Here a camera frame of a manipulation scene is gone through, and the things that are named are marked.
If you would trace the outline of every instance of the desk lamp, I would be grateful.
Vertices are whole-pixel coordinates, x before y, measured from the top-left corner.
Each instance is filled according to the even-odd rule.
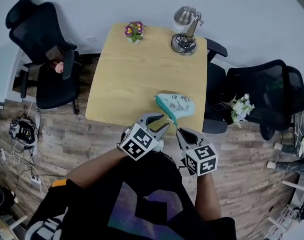
[[[196,41],[194,38],[194,32],[198,22],[201,22],[200,26],[204,23],[202,21],[202,14],[196,11],[196,7],[191,8],[189,6],[183,6],[178,9],[174,14],[174,21],[180,26],[189,25],[192,21],[192,15],[194,20],[186,33],[175,34],[171,40],[172,49],[185,56],[192,55],[196,51]]]

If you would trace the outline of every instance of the person's leg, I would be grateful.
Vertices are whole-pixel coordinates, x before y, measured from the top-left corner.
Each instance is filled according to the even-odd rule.
[[[269,169],[276,169],[279,171],[304,172],[304,160],[297,160],[293,162],[272,162],[268,161],[266,167]]]
[[[274,149],[282,151],[284,153],[288,154],[294,154],[295,153],[295,145],[294,144],[280,144],[275,142],[274,143]]]

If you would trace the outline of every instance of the person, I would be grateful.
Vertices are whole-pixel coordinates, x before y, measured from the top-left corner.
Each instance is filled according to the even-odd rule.
[[[295,145],[293,144],[280,144],[275,143],[274,149],[279,150],[284,153],[294,154],[295,152]],[[302,159],[291,161],[291,162],[273,162],[268,161],[266,164],[268,169],[276,169],[279,171],[287,171],[287,172],[295,172],[298,174],[304,175],[304,156]]]
[[[25,239],[236,240],[222,217],[213,177],[197,178],[195,206],[166,154],[138,161],[115,148],[52,184]]]

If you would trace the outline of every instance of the forearm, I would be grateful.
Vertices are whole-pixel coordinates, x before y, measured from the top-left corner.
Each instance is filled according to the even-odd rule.
[[[70,171],[66,178],[82,188],[95,183],[99,178],[116,166],[127,154],[117,148],[90,160]]]
[[[206,222],[222,217],[221,205],[218,201],[211,173],[197,178],[195,208]]]

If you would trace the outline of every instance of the chair headrest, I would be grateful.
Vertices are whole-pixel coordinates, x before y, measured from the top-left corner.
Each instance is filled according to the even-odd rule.
[[[33,0],[19,0],[8,12],[5,19],[5,26],[12,29],[28,18],[36,11],[38,4]]]

